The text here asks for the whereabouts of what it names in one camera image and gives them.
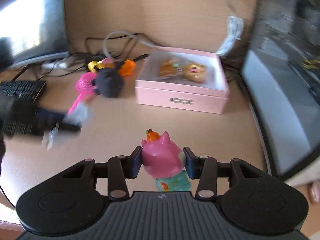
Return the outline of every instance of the monitor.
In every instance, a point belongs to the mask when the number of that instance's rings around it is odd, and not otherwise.
[[[0,0],[0,70],[69,56],[63,0]]]

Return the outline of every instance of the gift box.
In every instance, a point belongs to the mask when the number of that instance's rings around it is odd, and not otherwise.
[[[179,68],[196,63],[205,67],[204,83],[177,74],[171,78],[159,76],[163,62],[179,59]],[[229,86],[218,55],[191,49],[155,47],[145,60],[135,85],[139,104],[179,108],[222,114],[229,98]]]

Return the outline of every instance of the gray ribbed panel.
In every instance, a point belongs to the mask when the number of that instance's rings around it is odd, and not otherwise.
[[[286,236],[256,236],[226,222],[214,204],[189,192],[135,192],[111,204],[93,226],[74,235],[43,237],[25,233],[20,240],[306,240],[299,232]]]

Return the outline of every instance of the pink pointed ear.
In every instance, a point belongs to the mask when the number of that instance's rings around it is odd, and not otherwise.
[[[170,140],[168,132],[164,132],[163,133],[163,135],[160,138],[160,143],[162,143],[162,144],[171,143],[171,140]]]
[[[142,147],[144,147],[146,144],[147,144],[147,141],[146,141],[146,140],[142,140],[142,141],[141,141]]]

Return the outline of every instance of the brown toy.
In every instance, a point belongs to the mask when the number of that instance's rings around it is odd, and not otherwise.
[[[193,82],[205,83],[206,70],[205,66],[197,63],[190,63],[183,68],[183,76]]]
[[[162,78],[174,77],[178,74],[179,68],[176,59],[168,59],[162,63],[159,70],[159,76]]]

